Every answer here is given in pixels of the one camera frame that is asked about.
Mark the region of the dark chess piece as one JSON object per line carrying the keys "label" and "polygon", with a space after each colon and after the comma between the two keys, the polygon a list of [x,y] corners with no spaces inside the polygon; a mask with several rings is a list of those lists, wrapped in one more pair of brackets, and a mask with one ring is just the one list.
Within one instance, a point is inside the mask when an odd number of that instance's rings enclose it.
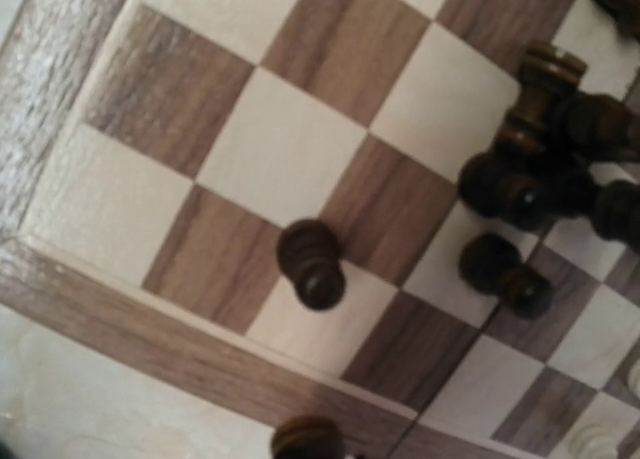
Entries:
{"label": "dark chess piece", "polygon": [[346,443],[338,425],[321,416],[294,417],[278,426],[271,439],[271,457],[343,459]]}

